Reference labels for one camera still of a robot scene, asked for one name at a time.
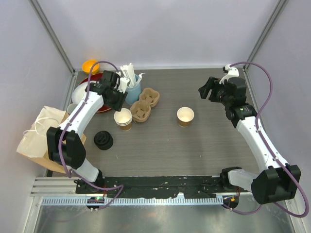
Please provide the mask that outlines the brown paper cups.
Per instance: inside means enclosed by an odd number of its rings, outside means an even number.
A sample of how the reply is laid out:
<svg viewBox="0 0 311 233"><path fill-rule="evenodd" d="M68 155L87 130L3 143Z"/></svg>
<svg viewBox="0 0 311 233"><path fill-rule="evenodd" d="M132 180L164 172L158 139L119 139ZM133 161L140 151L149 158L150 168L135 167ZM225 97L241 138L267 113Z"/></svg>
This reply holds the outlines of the brown paper cups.
<svg viewBox="0 0 311 233"><path fill-rule="evenodd" d="M128 131L132 128L132 120L132 113L127 108L122 108L121 111L114 113L114 121L123 131Z"/></svg>

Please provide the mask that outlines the brown paper cup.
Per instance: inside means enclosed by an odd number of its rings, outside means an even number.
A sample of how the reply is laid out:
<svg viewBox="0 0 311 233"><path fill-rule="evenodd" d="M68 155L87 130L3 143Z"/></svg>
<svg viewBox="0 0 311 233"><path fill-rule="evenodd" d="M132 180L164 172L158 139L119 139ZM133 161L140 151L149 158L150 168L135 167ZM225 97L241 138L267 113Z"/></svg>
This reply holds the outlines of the brown paper cup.
<svg viewBox="0 0 311 233"><path fill-rule="evenodd" d="M189 107L181 107L177 110L177 120L181 127L187 127L191 124L194 119L194 111Z"/></svg>

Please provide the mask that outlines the black lid stack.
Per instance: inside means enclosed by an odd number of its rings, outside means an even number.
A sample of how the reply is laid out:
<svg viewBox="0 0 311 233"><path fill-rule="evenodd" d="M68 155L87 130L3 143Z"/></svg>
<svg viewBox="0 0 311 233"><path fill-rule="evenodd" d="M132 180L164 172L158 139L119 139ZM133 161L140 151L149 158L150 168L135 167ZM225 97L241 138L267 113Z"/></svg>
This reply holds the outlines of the black lid stack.
<svg viewBox="0 0 311 233"><path fill-rule="evenodd" d="M100 150L108 150L113 146L113 137L107 131L97 132L93 141Z"/></svg>

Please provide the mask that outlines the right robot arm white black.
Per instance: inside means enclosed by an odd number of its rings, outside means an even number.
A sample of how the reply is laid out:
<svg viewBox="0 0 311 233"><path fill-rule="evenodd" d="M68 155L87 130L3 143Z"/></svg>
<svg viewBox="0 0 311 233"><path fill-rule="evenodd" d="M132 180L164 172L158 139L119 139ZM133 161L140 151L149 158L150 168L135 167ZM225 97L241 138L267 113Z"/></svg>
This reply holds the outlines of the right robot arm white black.
<svg viewBox="0 0 311 233"><path fill-rule="evenodd" d="M293 199L296 195L301 171L290 165L268 138L261 122L256 118L255 108L246 101L246 83L234 77L220 83L220 79L209 77L199 88L200 97L221 103L233 127L243 136L259 167L259 173L245 171L241 167L222 169L220 188L226 192L236 186L250 191L258 204L267 204Z"/></svg>

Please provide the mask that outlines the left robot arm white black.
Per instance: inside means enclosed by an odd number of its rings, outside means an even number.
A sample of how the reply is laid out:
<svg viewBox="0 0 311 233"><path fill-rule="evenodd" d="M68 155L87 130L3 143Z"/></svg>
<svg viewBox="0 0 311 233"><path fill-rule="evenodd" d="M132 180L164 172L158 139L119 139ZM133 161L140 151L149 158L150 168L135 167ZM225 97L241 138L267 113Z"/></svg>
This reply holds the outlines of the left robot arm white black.
<svg viewBox="0 0 311 233"><path fill-rule="evenodd" d="M77 174L94 194L104 188L104 177L87 160L82 135L103 105L115 111L122 109L129 82L128 78L105 70L96 82L87 82L82 100L69 117L57 128L50 127L46 133L49 159L62 165L68 176L73 172Z"/></svg>

